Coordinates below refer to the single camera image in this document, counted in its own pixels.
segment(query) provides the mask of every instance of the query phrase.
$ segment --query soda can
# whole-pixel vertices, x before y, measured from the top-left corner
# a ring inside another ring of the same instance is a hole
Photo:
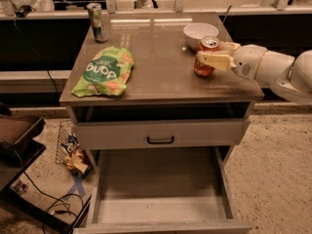
[[[106,42],[108,36],[101,16],[101,5],[99,3],[90,3],[87,5],[87,10],[96,42]]]
[[[201,39],[197,47],[197,53],[200,51],[214,52],[218,51],[220,46],[220,40],[213,36],[205,36]],[[197,55],[195,56],[194,71],[199,76],[209,76],[214,72],[214,68],[201,63]]]

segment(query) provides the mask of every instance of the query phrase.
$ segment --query green chip bag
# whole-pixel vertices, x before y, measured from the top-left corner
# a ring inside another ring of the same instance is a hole
[[[90,61],[71,93],[77,97],[120,96],[134,65],[132,54],[127,49],[108,47]]]

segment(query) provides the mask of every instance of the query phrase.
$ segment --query red can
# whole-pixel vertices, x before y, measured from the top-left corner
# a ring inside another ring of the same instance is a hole
[[[214,52],[218,51],[220,46],[220,40],[218,40],[216,37],[213,36],[205,36],[198,44],[197,47],[197,53],[199,51],[207,51],[207,52]],[[199,76],[209,76],[214,72],[214,68],[205,65],[201,63],[197,55],[195,57],[195,62],[194,62],[194,71],[197,75]]]

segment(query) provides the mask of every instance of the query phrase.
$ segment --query drawer handle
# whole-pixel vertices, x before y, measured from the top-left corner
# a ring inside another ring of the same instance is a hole
[[[172,136],[171,140],[151,140],[150,137],[147,137],[147,143],[149,144],[172,144],[175,141],[175,137]]]

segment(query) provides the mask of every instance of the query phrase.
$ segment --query floor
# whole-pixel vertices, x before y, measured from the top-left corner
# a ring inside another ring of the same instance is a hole
[[[36,138],[47,149],[27,169],[28,175],[44,192],[60,197],[74,185],[68,170],[56,162],[59,126],[68,120],[65,110],[53,108],[12,108],[15,115],[38,115],[46,121],[45,130]],[[240,145],[226,164],[236,212],[241,221],[250,222],[249,234],[312,233],[312,107],[288,102],[257,103],[251,124]],[[83,200],[93,186],[94,172],[83,180]],[[46,209],[54,202],[39,193],[30,181],[23,197]],[[80,203],[68,199],[71,210]],[[71,222],[72,215],[61,215]],[[0,233],[34,234],[56,231],[0,202]]]

